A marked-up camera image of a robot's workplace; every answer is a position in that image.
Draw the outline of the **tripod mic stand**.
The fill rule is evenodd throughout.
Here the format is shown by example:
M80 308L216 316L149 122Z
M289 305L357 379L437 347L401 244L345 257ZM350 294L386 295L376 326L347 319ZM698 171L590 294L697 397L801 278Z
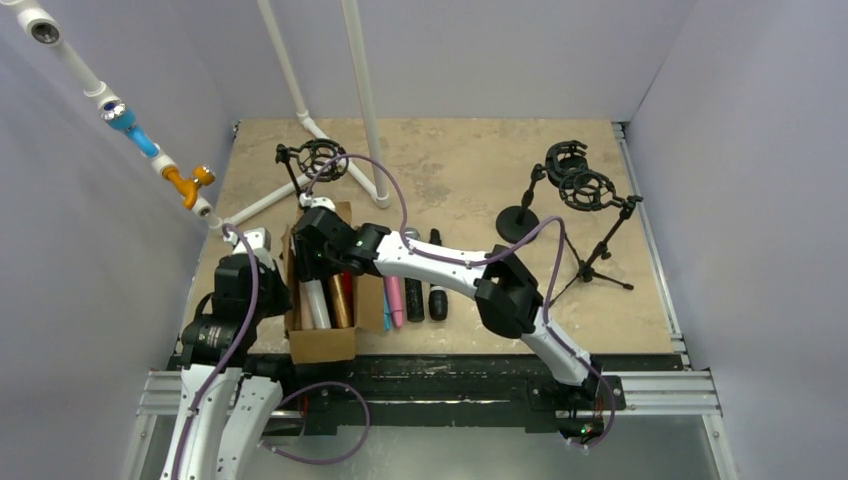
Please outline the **tripod mic stand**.
M342 159L332 166L324 165L333 158L346 154L346 150L338 142L326 138L311 139L298 147L278 144L276 146L275 162L283 164L294 185L294 192L299 196L308 182L298 180L292 165L296 165L302 175L309 181L331 183L341 179L348 171L350 162Z
M565 242L570 249L575 261L576 272L574 276L553 296L550 304L553 305L562 295L575 283L590 283L594 280L603 280L622 287L626 291L632 291L634 285L608 275L600 273L595 268L599 260L611 258L610 241L619 231L625 221L629 220L635 213L637 207L644 201L638 194L620 195L614 182L607 176L588 167L579 167L568 170L558 184L558 193L562 202L570 209L592 217L607 219L606 212L616 210L617 218L609 230L594 245L587 256L578 253L574 243L566 237Z

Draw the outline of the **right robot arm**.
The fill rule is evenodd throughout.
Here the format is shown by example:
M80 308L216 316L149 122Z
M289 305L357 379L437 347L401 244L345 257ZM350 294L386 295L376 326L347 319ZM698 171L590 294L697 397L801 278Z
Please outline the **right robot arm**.
M584 387L589 378L600 375L590 353L551 319L537 279L514 248L450 249L412 240L382 225L353 227L326 207L307 209L292 237L303 279L348 272L440 286L471 299L488 331L523 342L559 384Z

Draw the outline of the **black glitter microphone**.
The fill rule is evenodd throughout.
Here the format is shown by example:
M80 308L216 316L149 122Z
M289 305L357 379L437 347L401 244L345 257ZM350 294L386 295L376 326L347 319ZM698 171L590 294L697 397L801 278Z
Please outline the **black glitter microphone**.
M422 282L413 278L405 278L404 293L407 320L413 323L423 322L426 315Z

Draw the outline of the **pink microphone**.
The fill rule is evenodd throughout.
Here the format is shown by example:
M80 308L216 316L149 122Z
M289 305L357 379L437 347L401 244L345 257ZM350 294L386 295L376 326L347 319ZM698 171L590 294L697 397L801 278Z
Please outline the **pink microphone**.
M405 302L400 279L396 276L387 276L384 280L391 322L395 328L402 328Z

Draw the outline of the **cardboard box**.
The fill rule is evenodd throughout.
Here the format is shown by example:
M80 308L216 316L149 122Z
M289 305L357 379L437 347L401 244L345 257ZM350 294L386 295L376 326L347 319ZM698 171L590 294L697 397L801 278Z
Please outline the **cardboard box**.
M297 274L297 254L292 233L282 237L280 258L285 264L284 282L289 288L293 307L284 315L289 353L296 364L316 364L351 360L365 351L368 333L385 332L384 280L379 276L362 275L351 278L348 310L352 323L347 328L332 325L329 329L311 328L306 287Z

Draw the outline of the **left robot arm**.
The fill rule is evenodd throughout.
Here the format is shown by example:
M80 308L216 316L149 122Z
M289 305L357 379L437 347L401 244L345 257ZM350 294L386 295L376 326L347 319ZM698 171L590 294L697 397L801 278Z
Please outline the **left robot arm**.
M180 401L161 476L240 479L282 386L247 359L257 326L291 308L276 261L242 247L219 260L213 289L181 334Z

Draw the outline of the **plain black microphone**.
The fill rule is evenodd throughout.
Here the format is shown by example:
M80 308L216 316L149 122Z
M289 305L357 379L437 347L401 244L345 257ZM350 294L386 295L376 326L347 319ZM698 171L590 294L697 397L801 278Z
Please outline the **plain black microphone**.
M430 230L429 243L437 246L443 244L441 232L432 228ZM430 318L434 321L444 321L449 312L449 299L447 291L439 285L431 284L428 295L428 309Z

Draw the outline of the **blue microphone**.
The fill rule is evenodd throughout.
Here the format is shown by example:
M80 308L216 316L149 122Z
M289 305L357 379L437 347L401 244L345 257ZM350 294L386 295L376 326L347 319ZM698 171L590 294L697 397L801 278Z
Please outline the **blue microphone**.
M383 331L388 332L392 329L392 313L388 299L388 293L386 290L386 284L382 284L382 294L383 294Z

